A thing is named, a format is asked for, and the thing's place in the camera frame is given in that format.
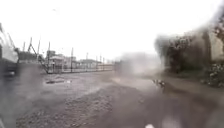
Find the wet road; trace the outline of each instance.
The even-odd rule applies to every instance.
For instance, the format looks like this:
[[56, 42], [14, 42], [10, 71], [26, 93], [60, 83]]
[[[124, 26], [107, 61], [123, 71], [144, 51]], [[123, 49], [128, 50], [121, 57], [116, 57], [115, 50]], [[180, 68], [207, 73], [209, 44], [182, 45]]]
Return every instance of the wet road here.
[[204, 128], [215, 109], [149, 79], [34, 70], [1, 83], [0, 114], [9, 127]]

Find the fence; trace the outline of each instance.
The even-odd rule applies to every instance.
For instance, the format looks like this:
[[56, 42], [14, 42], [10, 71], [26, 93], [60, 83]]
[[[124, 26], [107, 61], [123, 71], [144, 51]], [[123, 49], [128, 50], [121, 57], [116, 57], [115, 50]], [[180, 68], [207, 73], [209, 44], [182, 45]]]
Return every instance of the fence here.
[[55, 51], [51, 51], [49, 48], [46, 58], [43, 58], [42, 55], [38, 54], [33, 48], [32, 44], [30, 44], [28, 49], [28, 52], [21, 53], [26, 53], [26, 56], [31, 56], [31, 60], [36, 60], [36, 62], [40, 64], [47, 74], [102, 72], [114, 70], [113, 62], [105, 62], [105, 58], [102, 57], [100, 57], [100, 60], [88, 59], [88, 57], [86, 57], [85, 59], [77, 61], [76, 58], [73, 57], [73, 49], [71, 56], [66, 57], [61, 54], [56, 54]]

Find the roof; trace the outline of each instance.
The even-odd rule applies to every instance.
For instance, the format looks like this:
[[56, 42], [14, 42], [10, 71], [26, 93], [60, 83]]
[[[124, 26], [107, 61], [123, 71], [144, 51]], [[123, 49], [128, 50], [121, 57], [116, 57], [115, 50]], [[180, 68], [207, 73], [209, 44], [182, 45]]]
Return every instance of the roof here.
[[50, 60], [64, 60], [64, 57], [62, 57], [62, 56], [52, 56], [50, 58]]

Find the overcast sky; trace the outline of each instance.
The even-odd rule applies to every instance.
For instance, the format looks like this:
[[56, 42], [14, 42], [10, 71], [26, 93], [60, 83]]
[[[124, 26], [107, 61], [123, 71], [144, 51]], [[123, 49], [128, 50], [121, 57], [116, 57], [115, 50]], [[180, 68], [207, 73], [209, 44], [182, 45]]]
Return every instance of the overcast sky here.
[[0, 22], [22, 49], [33, 37], [41, 53], [108, 59], [127, 52], [155, 54], [158, 33], [176, 34], [207, 23], [221, 0], [0, 0]]

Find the utility pole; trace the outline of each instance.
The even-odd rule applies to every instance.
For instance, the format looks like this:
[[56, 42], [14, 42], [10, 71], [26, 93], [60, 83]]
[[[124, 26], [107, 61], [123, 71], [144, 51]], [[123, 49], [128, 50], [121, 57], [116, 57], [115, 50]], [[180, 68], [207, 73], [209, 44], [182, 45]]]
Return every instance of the utility pole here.
[[39, 40], [39, 44], [38, 44], [38, 48], [37, 48], [37, 61], [39, 59], [39, 50], [40, 50], [40, 40]]
[[47, 72], [49, 72], [49, 62], [50, 62], [50, 47], [51, 47], [51, 43], [49, 41], [49, 45], [48, 45], [48, 51], [47, 51]]
[[30, 52], [31, 45], [32, 45], [32, 37], [30, 37], [30, 45], [29, 45], [29, 48], [28, 48], [28, 52]]
[[97, 69], [98, 69], [98, 58], [96, 56], [96, 71], [97, 71]]
[[26, 42], [23, 43], [23, 52], [25, 51]]
[[72, 62], [73, 62], [73, 48], [72, 48], [72, 52], [71, 52], [71, 72], [72, 72]]
[[88, 59], [88, 52], [86, 53], [86, 72], [87, 72], [87, 68], [88, 68], [88, 61], [87, 61], [87, 59]]

